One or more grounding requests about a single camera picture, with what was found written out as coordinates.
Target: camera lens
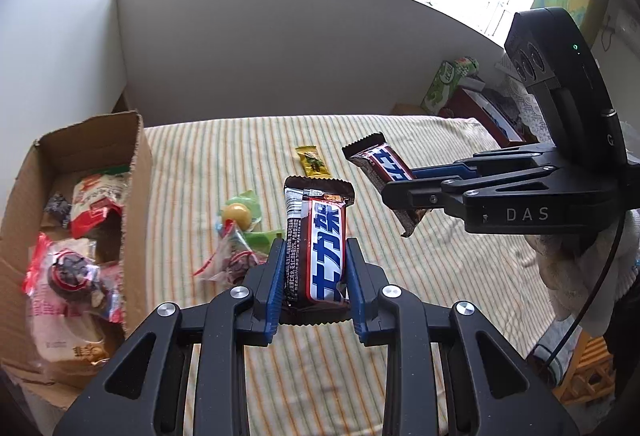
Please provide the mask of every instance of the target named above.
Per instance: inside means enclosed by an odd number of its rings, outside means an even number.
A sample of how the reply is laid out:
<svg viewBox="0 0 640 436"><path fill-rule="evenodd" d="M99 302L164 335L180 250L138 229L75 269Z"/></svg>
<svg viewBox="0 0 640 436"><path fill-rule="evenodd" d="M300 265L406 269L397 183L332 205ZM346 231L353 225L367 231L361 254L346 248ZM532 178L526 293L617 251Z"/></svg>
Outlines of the camera lens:
<svg viewBox="0 0 640 436"><path fill-rule="evenodd" d="M527 56L523 51L520 51L520 62L522 63L522 67L524 68L524 71L527 72L527 75L529 75L532 79L535 80L536 72L533 70L531 61L529 61L529 59L527 58Z"/></svg>
<svg viewBox="0 0 640 436"><path fill-rule="evenodd" d="M516 72L518 72L518 75L520 76L520 79L524 82L527 79L527 75L524 73L524 70L522 69L522 66L520 66L520 63L518 61L514 61L513 65L516 67Z"/></svg>
<svg viewBox="0 0 640 436"><path fill-rule="evenodd" d="M531 56L533 64L540 68L540 71L545 71L545 62L542 60L542 55L540 55L538 49L531 43L529 43L529 55Z"/></svg>

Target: brown wrapper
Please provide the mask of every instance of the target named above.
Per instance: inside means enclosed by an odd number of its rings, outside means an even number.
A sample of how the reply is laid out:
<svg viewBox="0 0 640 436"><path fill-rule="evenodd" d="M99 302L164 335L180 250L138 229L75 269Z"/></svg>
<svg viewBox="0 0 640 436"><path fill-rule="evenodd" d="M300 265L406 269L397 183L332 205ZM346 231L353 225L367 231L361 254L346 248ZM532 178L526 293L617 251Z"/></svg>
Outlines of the brown wrapper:
<svg viewBox="0 0 640 436"><path fill-rule="evenodd" d="M374 133L345 145L342 152L347 160L362 169L379 193L382 193L382 188L390 181L415 180L411 169L386 143L382 133ZM428 209L393 211L404 227L403 238L408 238L414 233L427 212Z"/></svg>
<svg viewBox="0 0 640 436"><path fill-rule="evenodd" d="M289 176L284 295L296 313L338 310L348 317L346 298L346 208L353 186L342 180ZM319 317L321 322L334 316ZM296 323L316 323L302 321Z"/></svg>

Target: cardboard box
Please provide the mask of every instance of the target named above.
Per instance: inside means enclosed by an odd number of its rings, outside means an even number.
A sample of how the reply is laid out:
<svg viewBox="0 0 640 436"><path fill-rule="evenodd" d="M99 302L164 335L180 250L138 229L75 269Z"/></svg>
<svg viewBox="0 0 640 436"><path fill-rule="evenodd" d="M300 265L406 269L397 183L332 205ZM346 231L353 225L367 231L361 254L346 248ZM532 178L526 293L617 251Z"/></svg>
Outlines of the cardboard box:
<svg viewBox="0 0 640 436"><path fill-rule="evenodd" d="M392 115L428 115L428 113L415 104L397 102L391 110Z"/></svg>
<svg viewBox="0 0 640 436"><path fill-rule="evenodd" d="M122 214L120 266L126 334L146 318L145 237L151 151L135 111L99 115L48 133L27 153L9 195L0 229L0 362L22 387L51 405L67 408L80 389L47 380L33 365L21 286L43 207L55 191L67 197L75 183L97 169L130 165L130 190Z"/></svg>

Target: black cable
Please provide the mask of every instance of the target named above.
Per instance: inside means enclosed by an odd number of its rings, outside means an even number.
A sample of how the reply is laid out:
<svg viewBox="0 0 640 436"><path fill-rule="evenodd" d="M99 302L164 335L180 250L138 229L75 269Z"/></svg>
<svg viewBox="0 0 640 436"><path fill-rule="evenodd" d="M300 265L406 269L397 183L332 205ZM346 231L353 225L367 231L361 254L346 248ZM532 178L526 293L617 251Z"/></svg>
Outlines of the black cable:
<svg viewBox="0 0 640 436"><path fill-rule="evenodd" d="M600 287L602 286L602 283L604 283L607 273L609 273L609 269L611 268L613 259L614 257L616 257L616 252L618 251L618 246L620 245L620 239L622 238L622 231L625 229L625 218L626 218L626 211L622 213L622 216L620 216L620 221L618 222L618 229L616 230L616 236L613 238L613 243L611 244L611 248L609 250L609 256L607 256L607 260L604 263L604 267L602 267L602 272L600 272L600 276L596 281L596 284L593 286L593 290L591 290L591 293L589 294L587 300L582 305L582 308L578 313L577 317L575 318L574 323L571 324L571 327L566 331L566 333L564 334L564 337L562 337L562 340L558 342L556 349L554 349L553 352L549 355L546 362L542 366L542 369L540 369L540 371L538 372L538 376L540 376L540 374L542 374L542 372L544 372L551 365L551 363L554 361L556 356L558 356L558 353L560 352L562 347L566 344L567 340L569 340L569 337L571 337L571 335L574 333L575 329L578 327L578 324L580 324L580 321L582 320L584 315L587 313L587 310L591 306L591 303L593 302L593 300L596 298L596 295L600 291Z"/></svg>
<svg viewBox="0 0 640 436"><path fill-rule="evenodd" d="M609 26L609 22L611 21L611 16L607 16L607 23L605 23L602 32L600 33L600 44L602 45L602 49L605 52L609 51L609 48L611 48L611 39L613 38L613 34L616 33L616 29L612 26ZM609 44L607 44L606 46L604 46L604 33L605 32L609 32Z"/></svg>

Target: striped blanket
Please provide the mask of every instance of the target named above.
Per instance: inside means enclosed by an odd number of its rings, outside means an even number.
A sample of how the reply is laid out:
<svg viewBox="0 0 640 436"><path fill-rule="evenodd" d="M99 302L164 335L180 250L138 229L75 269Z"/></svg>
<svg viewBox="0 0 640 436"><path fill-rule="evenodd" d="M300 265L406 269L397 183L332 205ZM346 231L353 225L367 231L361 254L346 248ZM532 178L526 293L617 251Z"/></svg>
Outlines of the striped blanket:
<svg viewBox="0 0 640 436"><path fill-rule="evenodd" d="M189 307L222 291L194 280L216 248L219 205L254 189L262 230L286 227L282 185L302 174L294 148L317 145L333 177L356 191L347 210L348 236L390 282L423 301L451 305L468 299L526 355L553 318L533 251L521 236L472 235L462 221L433 211L409 239L362 172L341 147L382 131L409 167L450 163L496 143L475 120L437 117L321 116L223 119L150 127L154 156L148 215L148 308L164 301ZM382 428L386 348L365 348L351 322L280 326L268 348L246 348L246 388L254 435L373 435ZM185 434L193 424L199 352L191 365ZM438 412L446 430L438 353Z"/></svg>

